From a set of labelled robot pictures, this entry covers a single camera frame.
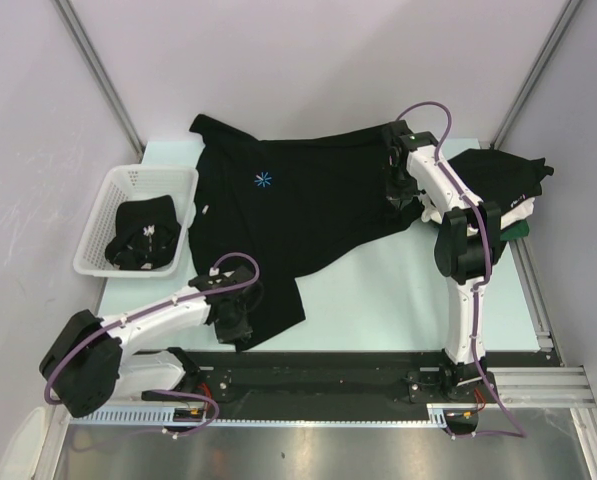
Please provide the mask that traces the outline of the white plastic laundry basket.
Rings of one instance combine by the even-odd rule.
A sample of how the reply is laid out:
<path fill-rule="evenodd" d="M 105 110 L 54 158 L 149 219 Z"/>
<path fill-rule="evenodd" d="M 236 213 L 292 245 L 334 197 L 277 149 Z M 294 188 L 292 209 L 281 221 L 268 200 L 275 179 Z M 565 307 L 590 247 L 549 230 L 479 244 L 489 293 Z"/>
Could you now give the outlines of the white plastic laundry basket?
<path fill-rule="evenodd" d="M 104 278 L 172 275 L 193 219 L 197 183 L 198 172 L 189 166 L 110 170 L 79 242 L 75 271 Z"/>

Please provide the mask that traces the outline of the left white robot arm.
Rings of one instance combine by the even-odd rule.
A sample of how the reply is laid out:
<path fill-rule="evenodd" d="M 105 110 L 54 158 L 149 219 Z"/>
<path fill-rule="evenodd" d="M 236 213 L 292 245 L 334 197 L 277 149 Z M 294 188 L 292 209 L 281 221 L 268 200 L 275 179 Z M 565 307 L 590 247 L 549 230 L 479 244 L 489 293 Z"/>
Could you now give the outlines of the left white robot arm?
<path fill-rule="evenodd" d="M 173 294 L 120 314 L 75 313 L 40 362 L 44 399 L 74 418 L 111 400 L 203 402 L 198 364 L 180 347 L 155 350 L 156 341 L 196 327 L 212 327 L 222 343 L 247 340 L 249 316 L 263 296 L 257 270 L 212 270 Z"/>

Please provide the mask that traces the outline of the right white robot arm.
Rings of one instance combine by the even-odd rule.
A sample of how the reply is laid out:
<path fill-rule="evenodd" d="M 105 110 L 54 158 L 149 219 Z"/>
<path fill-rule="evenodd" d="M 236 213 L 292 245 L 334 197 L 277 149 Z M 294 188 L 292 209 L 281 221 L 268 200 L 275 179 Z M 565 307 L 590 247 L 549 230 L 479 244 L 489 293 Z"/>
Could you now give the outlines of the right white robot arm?
<path fill-rule="evenodd" d="M 447 280 L 449 333 L 436 387 L 447 399 L 462 401 L 486 374 L 482 310 L 502 253 L 501 210 L 469 190 L 432 133 L 413 133 L 403 121 L 394 121 L 383 128 L 383 139 L 387 200 L 402 211 L 426 198 L 441 215 L 434 261 Z"/>

